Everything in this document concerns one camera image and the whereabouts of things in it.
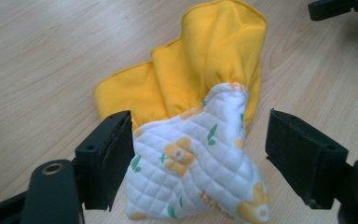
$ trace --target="yellow fabric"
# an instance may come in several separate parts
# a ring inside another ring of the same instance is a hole
[[[94,93],[101,118],[129,109],[136,130],[199,105],[216,84],[238,82],[250,93],[244,117],[248,127],[258,102],[266,28],[264,16],[242,1],[192,7],[182,19],[180,37],[153,50],[151,62],[98,85]]]

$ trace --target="wooden table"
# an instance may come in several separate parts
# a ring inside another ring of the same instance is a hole
[[[180,34],[184,12],[201,1],[0,0],[0,202],[27,190],[38,165],[72,159],[99,124],[93,90],[119,69],[148,61]],[[312,211],[266,160],[271,108],[296,115],[358,160],[358,13],[311,21],[311,1],[251,0],[268,18],[260,104],[247,137],[269,187],[270,223],[337,223]],[[113,211],[87,223],[133,223],[123,186]],[[139,223],[231,223],[216,213]]]

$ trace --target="wooden floor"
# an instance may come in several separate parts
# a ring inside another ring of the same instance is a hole
[[[72,159],[99,124],[93,90],[119,69],[148,61],[156,46],[180,34],[198,0],[0,0],[0,202],[27,190],[33,169]],[[270,223],[337,223],[312,211],[266,160],[271,108],[296,115],[358,160],[358,13],[311,21],[311,1],[249,3],[268,19],[260,104],[247,146],[270,191]],[[133,223],[123,186],[113,211],[87,211],[87,223]],[[215,213],[175,221],[231,223]]]

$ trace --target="metal ring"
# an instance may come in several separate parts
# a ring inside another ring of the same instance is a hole
[[[54,175],[57,174],[62,169],[63,169],[63,165],[61,163],[53,163],[43,168],[42,173],[44,175]]]

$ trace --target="black machine part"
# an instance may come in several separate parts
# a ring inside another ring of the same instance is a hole
[[[358,12],[358,0],[320,0],[308,5],[310,19],[322,21],[328,18],[351,12]]]
[[[0,223],[84,223],[86,209],[111,209],[134,157],[131,113],[106,118],[76,149],[73,161],[36,168],[26,192],[0,203]]]
[[[358,161],[353,167],[345,162],[345,147],[304,120],[272,109],[266,152],[307,206],[331,209],[337,198],[339,223],[358,223]]]

